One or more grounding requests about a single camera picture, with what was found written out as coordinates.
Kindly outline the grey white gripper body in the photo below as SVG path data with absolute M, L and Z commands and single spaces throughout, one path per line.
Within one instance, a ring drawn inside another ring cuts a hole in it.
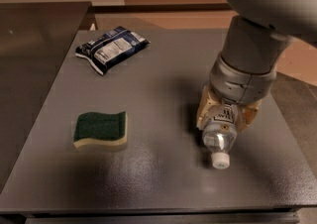
M 225 63 L 218 55 L 209 75 L 211 89 L 226 103 L 249 105 L 265 98 L 276 79 L 276 71 L 251 74 Z

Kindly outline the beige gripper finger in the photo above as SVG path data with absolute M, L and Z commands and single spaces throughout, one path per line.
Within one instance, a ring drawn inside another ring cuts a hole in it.
M 239 133 L 245 131 L 253 123 L 259 113 L 261 103 L 262 102 L 259 100 L 246 106 L 238 107 L 236 128 Z
M 196 127 L 203 130 L 208 120 L 215 114 L 215 111 L 220 107 L 221 100 L 211 89 L 209 84 L 206 84 L 201 93 L 201 99 L 196 114 Z

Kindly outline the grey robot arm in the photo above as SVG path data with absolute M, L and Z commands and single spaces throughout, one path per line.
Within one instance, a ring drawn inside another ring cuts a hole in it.
M 317 0 L 227 0 L 232 18 L 223 49 L 204 86 L 196 126 L 204 129 L 224 104 L 238 107 L 242 131 L 258 113 L 276 78 L 275 65 L 297 38 L 317 46 Z

